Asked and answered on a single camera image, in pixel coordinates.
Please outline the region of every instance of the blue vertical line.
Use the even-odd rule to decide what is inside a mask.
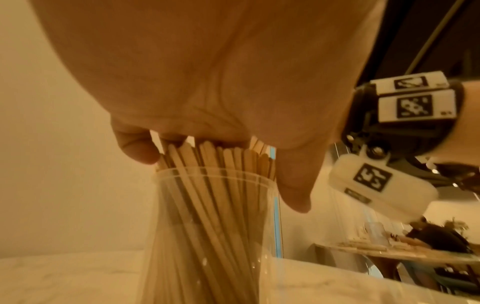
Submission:
[[[275,159],[275,148],[270,147],[270,157]],[[275,236],[275,255],[276,257],[282,257],[282,234],[280,232],[280,205],[279,198],[274,198],[273,203],[273,232]]]

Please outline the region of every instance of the black and white square marker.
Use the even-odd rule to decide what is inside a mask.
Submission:
[[[389,182],[392,174],[369,164],[363,164],[360,171],[357,172],[354,181],[359,182],[378,192],[382,192]]]
[[[417,76],[417,77],[395,79],[393,81],[393,85],[395,86],[396,90],[401,90],[401,89],[424,88],[424,87],[428,87],[429,83],[425,76]]]
[[[424,117],[433,116],[433,114],[434,106],[431,94],[402,97],[396,100],[397,118]]]
[[[351,190],[351,189],[348,189],[348,188],[345,188],[344,193],[347,194],[347,195],[349,195],[349,196],[351,196],[351,197],[353,197],[353,198],[356,199],[357,201],[359,201],[359,202],[361,202],[361,203],[364,203],[365,205],[371,203],[371,201],[372,201],[372,200],[369,199],[368,197],[363,196],[363,195],[361,195],[360,193],[355,192],[355,191],[353,191],[353,190]]]

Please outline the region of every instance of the white marble countertop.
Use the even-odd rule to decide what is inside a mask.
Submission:
[[[355,245],[347,246],[333,243],[315,244],[317,247],[337,250],[348,253],[355,253],[367,256],[377,256],[399,260],[418,261],[425,263],[439,264],[468,264],[480,265],[480,256],[466,253],[455,253],[448,251],[431,250],[427,248],[419,248],[418,250],[405,250],[396,248],[387,248],[386,250],[356,248]]]
[[[142,251],[0,259],[1,304],[134,304]],[[287,259],[273,261],[273,302],[480,304],[366,274]]]

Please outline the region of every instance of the wrist-mounted device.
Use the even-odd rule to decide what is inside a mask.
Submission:
[[[373,159],[422,155],[452,130],[463,100],[461,82],[440,71],[372,80],[356,89],[341,139]]]

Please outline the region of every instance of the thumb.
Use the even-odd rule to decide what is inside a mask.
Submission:
[[[292,149],[277,149],[276,178],[283,201],[293,210],[307,213],[312,208],[310,193],[322,166],[327,142],[311,141]]]
[[[144,164],[158,161],[160,153],[152,141],[150,130],[123,123],[114,117],[110,123],[118,146],[127,156]]]

